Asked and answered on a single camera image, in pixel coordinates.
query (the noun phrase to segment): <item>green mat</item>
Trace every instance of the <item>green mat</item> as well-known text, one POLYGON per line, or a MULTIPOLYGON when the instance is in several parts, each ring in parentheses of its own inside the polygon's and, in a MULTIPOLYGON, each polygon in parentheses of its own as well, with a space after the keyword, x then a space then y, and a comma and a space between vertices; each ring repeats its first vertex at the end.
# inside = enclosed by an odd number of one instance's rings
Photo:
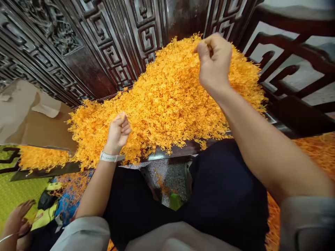
MULTIPOLYGON (((12 155, 12 151, 4 152, 4 147, 15 146, 0 146, 0 159, 8 159, 12 155)), ((1 164, 0 169, 14 167, 17 160, 11 164, 1 164)), ((49 178, 39 178, 23 181, 10 182, 14 172, 0 174, 0 234, 2 233, 5 222, 10 212, 20 203, 35 199, 38 202, 42 192, 47 186, 49 178)), ((37 212, 37 204, 28 212, 27 218, 32 222, 37 212)))

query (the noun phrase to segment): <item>gray sleeve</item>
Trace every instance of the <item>gray sleeve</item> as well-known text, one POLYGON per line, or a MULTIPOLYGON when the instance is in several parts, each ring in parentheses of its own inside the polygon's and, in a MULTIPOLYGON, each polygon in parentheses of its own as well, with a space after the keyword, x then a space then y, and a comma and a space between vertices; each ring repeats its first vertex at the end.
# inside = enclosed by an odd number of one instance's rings
POLYGON ((65 227, 51 251, 106 251, 110 239, 108 223, 101 217, 82 217, 65 227))
POLYGON ((335 199, 291 197, 282 202, 280 251, 325 250, 335 233, 335 199))

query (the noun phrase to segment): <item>dark pants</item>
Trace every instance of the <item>dark pants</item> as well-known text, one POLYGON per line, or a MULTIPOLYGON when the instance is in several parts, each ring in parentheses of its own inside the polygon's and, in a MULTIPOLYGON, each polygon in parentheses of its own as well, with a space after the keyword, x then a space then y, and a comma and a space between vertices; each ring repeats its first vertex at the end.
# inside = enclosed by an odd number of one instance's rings
POLYGON ((118 250, 155 228, 184 221, 242 250, 265 250, 268 205, 265 187, 245 165, 236 142, 226 139, 193 161, 192 195, 177 211, 153 200, 138 170, 115 170, 104 218, 118 250))

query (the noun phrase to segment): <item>cardboard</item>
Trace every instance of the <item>cardboard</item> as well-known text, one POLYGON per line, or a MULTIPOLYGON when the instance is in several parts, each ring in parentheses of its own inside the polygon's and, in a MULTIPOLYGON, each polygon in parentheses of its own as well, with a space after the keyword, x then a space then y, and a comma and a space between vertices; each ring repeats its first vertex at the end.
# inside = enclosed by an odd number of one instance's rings
POLYGON ((68 132, 71 108, 24 80, 0 93, 0 144, 32 145, 69 151, 77 142, 68 132))

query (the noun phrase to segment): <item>watch strap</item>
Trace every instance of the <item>watch strap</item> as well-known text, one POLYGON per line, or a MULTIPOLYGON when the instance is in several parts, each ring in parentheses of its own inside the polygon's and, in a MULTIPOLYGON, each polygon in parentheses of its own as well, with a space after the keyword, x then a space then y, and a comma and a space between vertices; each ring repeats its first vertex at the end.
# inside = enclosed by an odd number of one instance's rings
POLYGON ((107 153, 101 152, 100 160, 108 161, 108 162, 118 162, 120 160, 125 159, 125 155, 109 155, 107 153))

